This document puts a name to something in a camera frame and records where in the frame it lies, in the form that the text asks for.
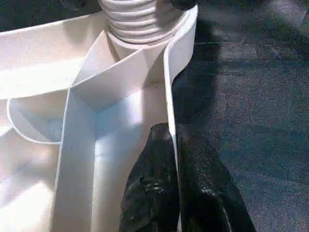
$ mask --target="plastic compartment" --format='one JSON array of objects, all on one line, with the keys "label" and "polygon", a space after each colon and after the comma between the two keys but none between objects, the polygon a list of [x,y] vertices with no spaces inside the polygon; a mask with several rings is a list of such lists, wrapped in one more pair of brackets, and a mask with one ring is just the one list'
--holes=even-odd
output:
[{"label": "plastic compartment", "polygon": [[175,135],[171,82],[191,58],[196,18],[197,7],[156,45],[130,45],[103,30],[69,89],[8,101],[21,139],[60,145],[51,231],[118,231],[126,179],[151,126],[168,121]]},{"label": "plastic compartment", "polygon": [[47,144],[60,144],[67,90],[10,99],[9,120],[25,139]]}]

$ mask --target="white plastic container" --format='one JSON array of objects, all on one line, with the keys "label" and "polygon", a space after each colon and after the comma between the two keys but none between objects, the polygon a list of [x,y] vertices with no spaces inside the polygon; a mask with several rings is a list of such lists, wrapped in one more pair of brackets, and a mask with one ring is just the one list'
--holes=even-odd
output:
[{"label": "white plastic container", "polygon": [[[103,13],[0,34],[0,43],[7,46],[16,47],[17,37],[33,39],[19,44],[19,50],[13,49],[12,56],[20,57],[19,61],[11,64],[1,56],[0,74],[21,75],[20,69],[34,66],[33,75],[44,78],[46,70],[39,73],[36,62],[42,61],[45,67],[59,62],[71,64],[71,70],[73,64],[80,65],[72,73],[70,69],[66,72],[64,65],[64,79],[70,81],[60,80],[62,73],[55,72],[53,86],[50,81],[49,86],[43,82],[37,85],[30,76],[28,89],[20,92],[16,87],[11,96],[8,91],[8,101],[1,103],[7,104],[3,124],[13,130],[16,142],[24,143],[20,143],[19,151],[39,147],[57,157],[59,150],[58,162],[53,162],[57,163],[55,187],[50,188],[53,204],[46,204],[43,210],[52,208],[50,223],[45,225],[46,217],[41,217],[37,225],[25,226],[21,231],[118,231],[126,178],[145,146],[151,126],[168,121],[175,136],[171,83],[191,59],[197,7],[186,14],[186,22],[175,35],[154,45],[131,45],[117,39],[106,26]],[[24,53],[27,44],[35,50]],[[43,54],[41,59],[36,52]],[[4,50],[4,55],[9,57],[9,51]],[[19,184],[20,179],[14,180],[9,174],[6,181],[12,184],[2,182],[1,194]],[[31,186],[42,190],[37,184]]]}]

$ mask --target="gray carpet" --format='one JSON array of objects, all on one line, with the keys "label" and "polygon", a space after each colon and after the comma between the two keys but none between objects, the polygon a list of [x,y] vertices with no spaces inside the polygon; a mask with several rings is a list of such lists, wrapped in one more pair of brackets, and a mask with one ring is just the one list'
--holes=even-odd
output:
[{"label": "gray carpet", "polygon": [[306,54],[206,27],[173,83],[177,122],[198,125],[220,152],[258,232],[309,231]]}]

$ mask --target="white plastic divider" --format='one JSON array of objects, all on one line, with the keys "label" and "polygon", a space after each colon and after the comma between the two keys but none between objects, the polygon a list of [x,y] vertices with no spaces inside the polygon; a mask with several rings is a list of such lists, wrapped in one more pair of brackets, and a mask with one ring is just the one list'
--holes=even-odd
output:
[{"label": "white plastic divider", "polygon": [[99,12],[1,32],[0,99],[70,87],[89,48],[106,27],[105,14]]},{"label": "white plastic divider", "polygon": [[158,44],[131,45],[103,31],[68,90],[8,101],[21,136],[60,145],[52,232],[118,231],[126,179],[151,126],[169,121],[175,139],[171,82],[191,58],[197,7],[186,14]]},{"label": "white plastic divider", "polygon": [[70,90],[64,120],[51,231],[90,231],[96,114]]},{"label": "white plastic divider", "polygon": [[117,61],[119,61],[119,57],[105,29],[89,49],[73,84],[75,85],[90,76],[101,73]]},{"label": "white plastic divider", "polygon": [[175,77],[189,63],[194,47],[194,37],[197,22],[197,6],[191,9],[191,15],[182,30],[178,31],[170,40],[164,51],[164,80],[166,89],[167,109],[169,118],[169,132],[173,138],[175,159],[178,168],[175,115],[173,106],[172,83]]},{"label": "white plastic divider", "polygon": [[67,90],[10,99],[8,119],[16,132],[31,142],[60,144]]}]

